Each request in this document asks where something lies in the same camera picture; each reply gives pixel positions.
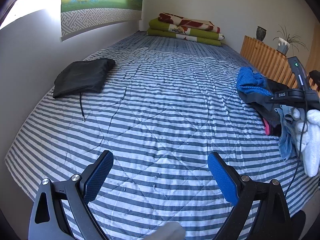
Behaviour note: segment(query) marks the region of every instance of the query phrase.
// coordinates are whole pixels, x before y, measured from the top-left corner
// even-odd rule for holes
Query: stack of folded blankets
[[[191,20],[169,13],[160,13],[149,22],[149,36],[161,36],[221,46],[224,36],[210,21]]]

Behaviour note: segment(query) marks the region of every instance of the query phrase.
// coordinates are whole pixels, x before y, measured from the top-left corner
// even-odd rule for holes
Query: geometric patterned border
[[[62,37],[82,29],[93,29],[103,24],[141,20],[141,11],[118,8],[82,9],[61,13]]]

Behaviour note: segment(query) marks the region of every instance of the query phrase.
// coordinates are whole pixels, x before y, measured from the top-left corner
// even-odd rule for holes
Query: black drawstring
[[[82,117],[83,117],[83,121],[85,122],[85,119],[84,119],[84,113],[83,113],[83,109],[82,109],[82,103],[81,103],[81,95],[82,95],[82,93],[80,93],[80,97],[79,97],[79,101],[80,101],[80,108],[81,108],[81,114],[82,114]]]

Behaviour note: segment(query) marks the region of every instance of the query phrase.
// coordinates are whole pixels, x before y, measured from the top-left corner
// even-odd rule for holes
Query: striped bedsheet
[[[228,46],[148,37],[138,32],[87,60],[113,58],[101,94],[60,99],[50,90],[18,132],[5,163],[34,199],[45,177],[66,180],[103,150],[114,166],[89,207],[111,240],[141,239],[167,221],[178,221],[186,239],[212,239],[232,209],[211,173],[207,155],[217,151],[239,174],[287,189],[296,160],[282,161],[278,138],[266,136],[254,109],[236,92],[241,66]],[[318,189],[300,165],[287,195],[291,215]],[[258,202],[241,233],[250,230]],[[64,208],[81,239],[68,203]]]

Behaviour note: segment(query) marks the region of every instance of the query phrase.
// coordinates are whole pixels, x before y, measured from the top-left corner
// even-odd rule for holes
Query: black cable
[[[303,94],[304,94],[304,100],[305,100],[306,107],[305,107],[305,111],[304,111],[304,121],[303,121],[302,133],[301,133],[301,136],[300,136],[300,147],[299,147],[299,152],[298,152],[298,156],[297,156],[297,167],[296,167],[296,170],[295,170],[295,172],[294,172],[294,174],[293,174],[293,178],[292,178],[292,180],[291,180],[291,182],[290,182],[290,184],[289,184],[289,187],[287,188],[287,191],[285,192],[284,197],[287,196],[287,193],[289,192],[289,189],[290,189],[290,187],[291,187],[291,185],[292,185],[292,183],[293,183],[293,181],[294,181],[294,179],[295,179],[295,177],[296,177],[296,175],[297,175],[297,171],[298,171],[298,167],[299,167],[299,162],[300,162],[302,136],[303,136],[303,134],[304,134],[304,127],[305,127],[305,125],[306,125],[306,123],[307,123],[307,111],[308,111],[308,102],[307,102],[307,97],[306,97],[306,92],[305,92],[305,90],[303,90]]]
[[[82,102],[81,102],[81,95],[82,95],[82,93],[80,93],[80,96],[79,96],[80,108],[81,108],[81,114],[82,114],[82,117],[83,117],[83,121],[85,122],[85,119],[84,119],[84,112],[83,112]]]

